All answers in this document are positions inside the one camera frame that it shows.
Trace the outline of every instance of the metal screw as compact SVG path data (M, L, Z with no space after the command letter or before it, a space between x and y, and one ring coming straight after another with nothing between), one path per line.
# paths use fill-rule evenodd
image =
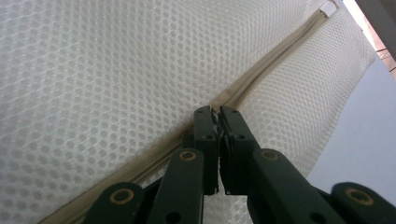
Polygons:
M123 205L132 200L134 191L131 189L117 189L110 195L110 202L118 205Z
M360 203L367 206L374 203L374 199L369 194L359 189L347 189L346 196L355 203Z

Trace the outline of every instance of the cream fabric panel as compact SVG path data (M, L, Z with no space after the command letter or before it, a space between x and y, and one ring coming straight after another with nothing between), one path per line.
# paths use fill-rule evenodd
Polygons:
M324 1L0 1L0 222L117 171Z

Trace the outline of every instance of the mesh panel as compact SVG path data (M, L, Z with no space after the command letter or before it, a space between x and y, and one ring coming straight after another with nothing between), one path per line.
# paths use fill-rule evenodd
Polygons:
M375 53L338 10L269 74L240 111L262 148L281 151L307 176ZM204 223L251 223L246 197L205 197Z
M0 222L37 222L191 118L323 1L0 2Z

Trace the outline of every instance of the white mesh fabric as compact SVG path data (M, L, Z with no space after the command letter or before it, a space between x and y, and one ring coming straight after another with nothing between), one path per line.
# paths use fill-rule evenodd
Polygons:
M374 58L360 28L339 9L262 81L240 111L262 148L281 151L307 176ZM205 197L204 223L251 223L246 197Z
M111 175L322 3L0 1L0 222L37 222Z

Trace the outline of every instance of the gray surface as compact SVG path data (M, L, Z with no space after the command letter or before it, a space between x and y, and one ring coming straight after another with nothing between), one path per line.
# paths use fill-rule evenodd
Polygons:
M346 103L334 133L308 176L330 191L363 184L396 205L396 82L377 58Z

